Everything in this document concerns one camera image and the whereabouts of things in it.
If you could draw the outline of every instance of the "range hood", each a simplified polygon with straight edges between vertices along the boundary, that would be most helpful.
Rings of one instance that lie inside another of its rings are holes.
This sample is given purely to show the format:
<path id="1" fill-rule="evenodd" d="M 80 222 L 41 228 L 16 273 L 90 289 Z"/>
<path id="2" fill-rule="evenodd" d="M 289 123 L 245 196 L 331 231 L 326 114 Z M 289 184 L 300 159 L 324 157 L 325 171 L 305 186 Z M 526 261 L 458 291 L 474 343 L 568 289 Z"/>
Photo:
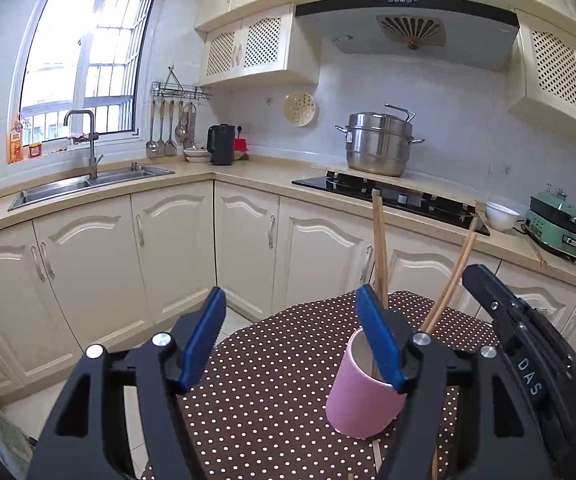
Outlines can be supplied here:
<path id="1" fill-rule="evenodd" d="M 466 0 L 322 0 L 297 19 L 345 54 L 445 59 L 501 72 L 519 32 L 517 15 Z"/>

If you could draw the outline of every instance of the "lattice cabinet door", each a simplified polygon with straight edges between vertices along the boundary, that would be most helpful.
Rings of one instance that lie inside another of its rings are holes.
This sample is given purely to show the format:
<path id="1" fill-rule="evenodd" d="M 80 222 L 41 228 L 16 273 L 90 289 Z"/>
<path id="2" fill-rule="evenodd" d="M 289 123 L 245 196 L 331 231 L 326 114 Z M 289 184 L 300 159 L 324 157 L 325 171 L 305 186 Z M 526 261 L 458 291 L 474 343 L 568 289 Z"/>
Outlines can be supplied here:
<path id="1" fill-rule="evenodd" d="M 237 37 L 240 29 L 241 22 L 235 22 L 208 34 L 202 57 L 201 85 L 230 79 L 234 76 Z"/>
<path id="2" fill-rule="evenodd" d="M 576 38 L 517 11 L 526 67 L 526 96 L 576 119 Z"/>
<path id="3" fill-rule="evenodd" d="M 245 18 L 235 54 L 238 75 L 284 70 L 291 27 L 290 4 Z"/>

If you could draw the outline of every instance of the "table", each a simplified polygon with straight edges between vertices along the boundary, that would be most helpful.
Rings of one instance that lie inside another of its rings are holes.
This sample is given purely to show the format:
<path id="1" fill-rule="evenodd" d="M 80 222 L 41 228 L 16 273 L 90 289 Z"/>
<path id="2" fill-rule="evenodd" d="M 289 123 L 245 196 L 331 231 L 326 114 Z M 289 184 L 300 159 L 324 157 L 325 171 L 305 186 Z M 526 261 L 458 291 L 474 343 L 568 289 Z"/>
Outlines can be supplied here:
<path id="1" fill-rule="evenodd" d="M 418 328 L 433 301 L 399 291 L 389 308 Z M 354 291 L 300 304 L 235 332 L 217 345 L 201 382 L 180 397 L 186 427 L 214 480 L 375 477 L 370 442 L 337 433 L 324 405 L 346 344 L 359 328 Z M 492 327 L 447 309 L 434 336 L 452 348 L 495 345 Z M 454 435 L 458 388 L 447 388 L 438 434 L 440 474 Z M 380 437 L 382 456 L 394 424 Z M 150 463 L 142 480 L 154 480 Z"/>

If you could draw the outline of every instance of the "window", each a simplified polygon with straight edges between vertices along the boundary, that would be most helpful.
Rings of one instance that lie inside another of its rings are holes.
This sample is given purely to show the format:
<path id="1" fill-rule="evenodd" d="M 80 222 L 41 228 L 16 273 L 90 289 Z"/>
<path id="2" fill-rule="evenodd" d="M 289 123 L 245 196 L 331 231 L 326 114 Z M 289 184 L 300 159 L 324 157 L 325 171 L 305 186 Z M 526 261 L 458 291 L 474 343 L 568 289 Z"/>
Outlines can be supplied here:
<path id="1" fill-rule="evenodd" d="M 143 38 L 153 0 L 48 0 L 21 90 L 24 145 L 69 135 L 66 112 L 87 108 L 100 134 L 134 129 Z M 77 131 L 90 121 L 73 118 Z"/>

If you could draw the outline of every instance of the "packaged food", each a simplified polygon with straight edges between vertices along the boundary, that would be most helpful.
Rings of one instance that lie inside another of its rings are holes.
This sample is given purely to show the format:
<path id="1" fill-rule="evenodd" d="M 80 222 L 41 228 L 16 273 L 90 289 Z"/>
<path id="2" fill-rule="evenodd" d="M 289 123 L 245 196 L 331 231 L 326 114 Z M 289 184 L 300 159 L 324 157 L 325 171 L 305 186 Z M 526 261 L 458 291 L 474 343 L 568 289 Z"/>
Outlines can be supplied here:
<path id="1" fill-rule="evenodd" d="M 22 152 L 24 126 L 21 124 L 21 115 L 17 114 L 8 132 L 8 163 L 13 164 L 24 159 Z"/>
<path id="2" fill-rule="evenodd" d="M 28 146 L 30 150 L 30 158 L 35 158 L 36 156 L 42 156 L 42 144 L 40 142 L 34 142 Z"/>

